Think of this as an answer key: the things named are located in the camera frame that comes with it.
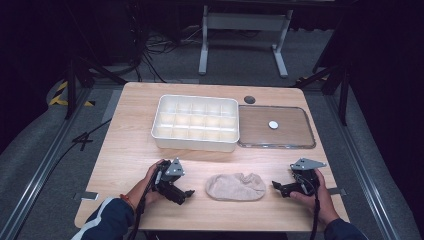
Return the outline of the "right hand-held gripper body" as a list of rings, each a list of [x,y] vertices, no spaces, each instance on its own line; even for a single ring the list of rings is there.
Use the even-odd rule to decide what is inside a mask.
[[[292,191],[300,192],[306,196],[312,196],[316,193],[320,182],[315,173],[318,168],[325,167],[326,163],[300,158],[290,165],[292,175],[295,180]]]

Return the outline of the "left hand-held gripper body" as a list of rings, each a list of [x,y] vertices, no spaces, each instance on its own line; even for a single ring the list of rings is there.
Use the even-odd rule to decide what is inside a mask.
[[[186,198],[184,191],[174,185],[174,183],[184,175],[185,172],[179,158],[164,160],[157,167],[153,189],[172,202],[174,202],[174,199],[178,196]]]

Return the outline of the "beige sock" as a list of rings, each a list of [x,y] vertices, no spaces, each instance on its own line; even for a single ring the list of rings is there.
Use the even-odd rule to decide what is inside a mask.
[[[217,174],[206,181],[205,191],[219,201],[256,201],[265,195],[266,185],[254,173]]]

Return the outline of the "white compartment storage box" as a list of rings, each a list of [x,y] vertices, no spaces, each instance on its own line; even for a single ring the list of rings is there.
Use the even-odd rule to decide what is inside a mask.
[[[233,152],[240,138],[235,99],[163,95],[151,135],[159,148]]]

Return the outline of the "person's left hand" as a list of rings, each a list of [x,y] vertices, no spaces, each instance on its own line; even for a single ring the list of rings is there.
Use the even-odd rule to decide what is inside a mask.
[[[163,159],[151,165],[146,175],[137,182],[136,185],[126,194],[128,202],[133,209],[136,209],[142,198],[145,198],[145,204],[148,205],[161,198],[158,192],[153,192],[149,187],[149,182],[155,173],[158,165],[163,162]]]

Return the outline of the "person's right hand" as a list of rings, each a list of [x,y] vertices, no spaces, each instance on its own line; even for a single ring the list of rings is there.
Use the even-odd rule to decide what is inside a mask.
[[[315,169],[315,174],[319,180],[319,187],[316,190],[320,206],[318,221],[324,228],[326,228],[329,223],[339,219],[340,216],[335,210],[331,195],[326,188],[325,179],[322,173],[318,169]],[[302,193],[293,191],[290,193],[290,198],[303,204],[311,212],[314,212],[315,198],[313,196],[306,196]]]

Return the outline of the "orange wrist band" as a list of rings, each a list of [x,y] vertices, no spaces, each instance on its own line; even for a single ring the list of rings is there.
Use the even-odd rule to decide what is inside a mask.
[[[120,194],[119,197],[120,197],[121,200],[125,201],[132,208],[133,212],[135,213],[136,207],[133,205],[130,198],[125,194]]]

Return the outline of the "clear plastic lid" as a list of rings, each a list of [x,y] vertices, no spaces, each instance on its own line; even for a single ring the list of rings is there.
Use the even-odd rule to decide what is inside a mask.
[[[238,144],[245,148],[312,149],[315,137],[299,107],[239,106]]]

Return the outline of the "black metal stand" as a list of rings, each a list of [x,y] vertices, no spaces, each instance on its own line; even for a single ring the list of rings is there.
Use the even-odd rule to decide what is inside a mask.
[[[299,78],[293,85],[293,88],[301,89],[320,79],[325,79],[325,83],[321,87],[321,92],[324,95],[333,95],[337,89],[340,89],[337,114],[342,125],[346,126],[346,111],[350,81],[348,68],[345,66],[332,66],[325,68],[312,76]]]
[[[94,62],[80,56],[72,56],[67,70],[68,83],[68,105],[65,119],[71,118],[77,109],[77,83],[83,88],[92,88],[94,85],[94,77],[90,72],[94,69],[98,74],[106,77],[119,85],[125,85],[126,80],[117,74],[107,70],[105,67],[95,64]]]

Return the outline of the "yellow black hazard tape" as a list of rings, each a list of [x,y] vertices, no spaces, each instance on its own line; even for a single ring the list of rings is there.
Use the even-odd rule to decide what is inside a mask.
[[[63,80],[57,87],[55,93],[53,94],[51,100],[49,101],[50,105],[61,105],[67,106],[68,101],[64,98],[65,90],[68,87],[68,82]]]

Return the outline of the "aluminium floor rail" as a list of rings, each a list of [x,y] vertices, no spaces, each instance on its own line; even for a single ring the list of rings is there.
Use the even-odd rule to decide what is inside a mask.
[[[35,201],[37,200],[44,184],[47,182],[48,177],[53,172],[56,164],[58,163],[57,156],[59,150],[65,141],[66,135],[69,133],[75,118],[85,104],[91,93],[91,89],[82,88],[74,101],[74,110],[68,119],[65,119],[58,132],[53,139],[49,149],[44,155],[40,165],[36,169],[33,177],[26,185],[23,195],[20,197],[19,202],[14,208],[11,216],[0,232],[0,240],[15,240],[19,235],[22,226],[24,225]]]
[[[392,221],[387,214],[387,209],[382,201],[379,190],[377,189],[374,180],[368,173],[358,149],[353,142],[353,138],[349,129],[341,123],[338,115],[338,105],[333,97],[325,96],[325,102],[331,112],[333,119],[336,121],[336,127],[341,133],[342,139],[347,146],[350,162],[355,172],[359,184],[364,192],[365,198],[376,220],[376,223],[382,233],[384,240],[399,240],[399,234],[394,228]]]

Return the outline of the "white metal table frame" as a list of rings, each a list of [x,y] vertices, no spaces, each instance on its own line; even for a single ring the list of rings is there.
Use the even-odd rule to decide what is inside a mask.
[[[217,13],[211,12],[207,5],[203,6],[202,16],[202,46],[198,73],[207,73],[208,63],[208,31],[209,30],[249,30],[273,31],[280,34],[279,40],[271,46],[272,53],[281,78],[288,77],[288,71],[282,54],[282,47],[292,19],[292,10],[282,15],[247,14],[247,13]]]

